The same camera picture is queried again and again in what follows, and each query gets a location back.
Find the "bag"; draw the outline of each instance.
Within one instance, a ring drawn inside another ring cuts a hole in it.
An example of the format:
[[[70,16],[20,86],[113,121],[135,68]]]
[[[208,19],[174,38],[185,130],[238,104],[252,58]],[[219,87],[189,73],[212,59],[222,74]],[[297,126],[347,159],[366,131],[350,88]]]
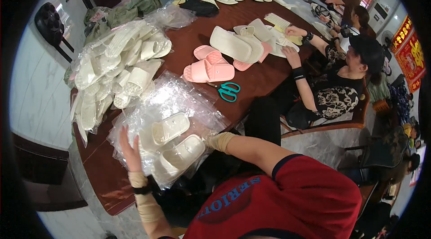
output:
[[[288,125],[297,129],[306,129],[310,127],[309,112],[302,100],[296,102],[296,104],[288,111],[286,115],[286,121]]]
[[[196,12],[196,16],[198,17],[211,18],[218,15],[217,6],[200,0],[187,0],[185,3],[181,4],[180,7]]]

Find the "black floral top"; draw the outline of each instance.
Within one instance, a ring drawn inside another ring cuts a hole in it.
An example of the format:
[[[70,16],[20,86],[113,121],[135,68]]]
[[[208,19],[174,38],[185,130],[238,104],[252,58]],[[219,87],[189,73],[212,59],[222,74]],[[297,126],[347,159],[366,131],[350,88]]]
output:
[[[328,64],[324,73],[308,82],[317,108],[314,113],[322,118],[334,119],[350,112],[358,104],[363,80],[344,78],[337,74],[346,66],[346,54],[335,47],[326,47],[326,59]]]

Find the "teal scissors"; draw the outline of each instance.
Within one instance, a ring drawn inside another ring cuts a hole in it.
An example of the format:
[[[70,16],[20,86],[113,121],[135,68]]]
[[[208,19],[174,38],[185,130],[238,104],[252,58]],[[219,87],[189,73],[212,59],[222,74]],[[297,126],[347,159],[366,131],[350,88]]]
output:
[[[207,84],[212,86],[215,89],[218,89],[218,93],[220,94],[222,99],[225,100],[226,102],[235,102],[237,100],[237,95],[235,93],[238,93],[241,90],[241,87],[238,84],[231,83],[231,82],[223,83],[221,85],[215,85],[210,82],[207,82]],[[234,85],[238,89],[231,88],[229,85]],[[225,96],[230,96],[230,97],[233,97],[234,99],[229,100]]]

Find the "red banner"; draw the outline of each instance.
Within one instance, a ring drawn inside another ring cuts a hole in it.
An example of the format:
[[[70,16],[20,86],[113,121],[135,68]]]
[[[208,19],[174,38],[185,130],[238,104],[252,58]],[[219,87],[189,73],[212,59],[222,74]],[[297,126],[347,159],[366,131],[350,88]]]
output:
[[[401,24],[393,39],[392,52],[406,76],[409,91],[413,93],[421,87],[421,77],[425,74],[424,54],[418,36],[409,16]]]

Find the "brown table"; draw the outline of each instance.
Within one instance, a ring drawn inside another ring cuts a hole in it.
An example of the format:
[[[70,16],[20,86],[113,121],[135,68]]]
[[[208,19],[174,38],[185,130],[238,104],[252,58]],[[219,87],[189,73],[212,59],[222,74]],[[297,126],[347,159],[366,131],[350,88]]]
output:
[[[217,4],[220,10],[216,17],[198,18],[190,26],[166,32],[175,52],[163,58],[165,63],[157,72],[156,77],[164,70],[182,75],[187,65],[197,61],[193,57],[193,50],[201,45],[209,45],[209,37],[215,26],[232,30],[234,26],[247,25],[256,18],[271,25],[263,19],[271,12],[295,26],[321,36],[301,17],[275,2],[244,0],[234,5]],[[314,50],[315,48],[311,45],[302,45],[299,51],[301,60],[307,59]],[[230,63],[233,62],[232,58],[225,58]],[[263,63],[253,64],[244,72],[235,71],[235,77],[231,81],[241,86],[241,91],[237,94],[237,101],[230,103],[219,98],[215,103],[215,107],[230,121],[228,128],[234,126],[246,115],[248,107],[255,97],[268,95],[288,77],[290,71],[291,68],[286,59],[273,55],[268,55]],[[209,85],[200,85],[206,91],[216,94],[215,89]],[[87,148],[82,143],[76,123],[73,124],[78,149],[89,181],[96,196],[110,215],[117,215],[134,203],[127,171],[112,157],[114,148],[106,141],[109,130],[112,128],[112,120],[120,113],[121,110],[108,110],[105,120],[97,130],[97,135],[89,134]]]

